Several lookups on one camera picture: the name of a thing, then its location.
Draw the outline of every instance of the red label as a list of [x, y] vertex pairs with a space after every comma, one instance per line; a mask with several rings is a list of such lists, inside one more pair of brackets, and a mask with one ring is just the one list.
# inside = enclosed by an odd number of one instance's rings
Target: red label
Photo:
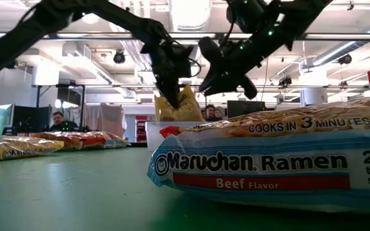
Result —
[[148, 120], [148, 116], [147, 115], [137, 115], [135, 116], [135, 119], [136, 120]]
[[237, 191], [350, 190], [349, 176], [195, 176], [173, 174], [175, 184]]

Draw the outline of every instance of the computer monitor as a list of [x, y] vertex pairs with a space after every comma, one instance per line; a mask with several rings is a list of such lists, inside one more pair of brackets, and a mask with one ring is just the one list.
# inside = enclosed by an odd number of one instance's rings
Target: computer monitor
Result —
[[266, 110], [265, 102], [262, 101], [232, 101], [227, 102], [228, 118], [242, 116], [253, 112]]
[[26, 124], [32, 127], [32, 131], [27, 132], [42, 132], [49, 125], [51, 119], [49, 107], [21, 107], [15, 106], [15, 114], [13, 117], [13, 126], [25, 126]]
[[5, 128], [12, 128], [12, 123], [13, 123], [13, 111], [15, 110], [15, 105], [10, 104], [10, 105], [0, 105], [0, 108], [6, 110], [6, 119], [5, 119]]

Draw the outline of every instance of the cable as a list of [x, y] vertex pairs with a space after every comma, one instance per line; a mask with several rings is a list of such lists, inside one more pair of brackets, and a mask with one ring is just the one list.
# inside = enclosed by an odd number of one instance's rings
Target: cable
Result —
[[269, 57], [267, 58], [267, 68], [265, 69], [265, 83], [263, 84], [261, 102], [263, 100], [263, 94], [265, 93], [265, 87], [267, 85], [267, 80], [268, 80], [268, 66], [269, 66]]
[[225, 35], [225, 37], [222, 39], [221, 43], [219, 44], [220, 47], [222, 47], [223, 45], [225, 45], [225, 43], [228, 41], [229, 39], [229, 36], [231, 36], [231, 33], [232, 31], [234, 30], [234, 25], [235, 25], [235, 17], [234, 17], [234, 11], [233, 11], [233, 8], [231, 8], [231, 18], [232, 18], [232, 23], [231, 23], [231, 27], [229, 28], [229, 31], [228, 33]]
[[197, 66], [198, 66], [198, 68], [199, 68], [199, 70], [198, 70], [198, 72], [196, 73], [196, 74], [194, 74], [193, 76], [191, 76], [191, 78], [192, 77], [197, 77], [199, 74], [200, 74], [200, 72], [202, 71], [202, 66], [201, 66], [201, 64], [200, 63], [198, 63], [196, 60], [194, 60], [194, 59], [192, 59], [192, 58], [188, 58], [191, 62], [193, 62], [194, 64], [196, 64]]
[[17, 25], [19, 25], [19, 24], [23, 23], [23, 22], [25, 21], [25, 19], [29, 16], [29, 14], [30, 14], [30, 13], [32, 13], [32, 12], [37, 8], [37, 5], [38, 5], [38, 4], [35, 4], [35, 5], [33, 5], [29, 10], [27, 10], [27, 11], [25, 12], [25, 14], [21, 17], [21, 19], [19, 19], [19, 22], [18, 22], [18, 24], [17, 24]]
[[[180, 46], [184, 46], [184, 45], [180, 44], [178, 41], [176, 41], [175, 39], [173, 39], [173, 38], [171, 38], [171, 37], [170, 37], [170, 39], [171, 39], [171, 41], [172, 41], [173, 43], [176, 43], [176, 44], [178, 44], [178, 45], [180, 45]], [[197, 76], [198, 76], [198, 74], [200, 74], [200, 73], [201, 73], [201, 71], [202, 71], [202, 65], [201, 65], [200, 63], [198, 63], [198, 61], [196, 61], [196, 60], [194, 60], [194, 59], [192, 59], [192, 58], [189, 58], [189, 57], [188, 57], [188, 60], [189, 60], [189, 61], [191, 61], [191, 62], [193, 62], [194, 64], [196, 64], [196, 65], [198, 66], [198, 68], [199, 68], [198, 72], [197, 72], [196, 74], [194, 74], [193, 76], [191, 76], [191, 78], [192, 78], [192, 77], [197, 77]]]

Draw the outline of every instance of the person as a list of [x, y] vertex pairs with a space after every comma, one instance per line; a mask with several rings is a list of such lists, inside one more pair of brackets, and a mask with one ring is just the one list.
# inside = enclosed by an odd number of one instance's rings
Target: person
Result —
[[65, 120], [64, 115], [61, 112], [55, 112], [52, 114], [52, 120], [54, 122], [54, 125], [52, 125], [50, 128], [52, 132], [64, 131], [64, 128], [78, 128], [76, 123]]
[[205, 108], [206, 111], [206, 121], [208, 122], [215, 122], [219, 121], [222, 118], [215, 117], [215, 106], [214, 105], [207, 105]]
[[221, 110], [219, 110], [219, 108], [215, 109], [214, 115], [215, 115], [215, 119], [222, 120], [222, 112], [221, 112]]
[[215, 106], [214, 105], [207, 105], [205, 108], [206, 118], [212, 119], [215, 118]]

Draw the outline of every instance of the maruchan logo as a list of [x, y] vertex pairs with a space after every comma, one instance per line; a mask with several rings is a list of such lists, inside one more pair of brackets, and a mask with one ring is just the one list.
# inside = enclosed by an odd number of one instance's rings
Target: maruchan logo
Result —
[[169, 151], [157, 156], [154, 162], [155, 173], [162, 177], [170, 171], [209, 171], [209, 172], [255, 172], [251, 155], [224, 155], [218, 151], [215, 155], [182, 155], [178, 151]]

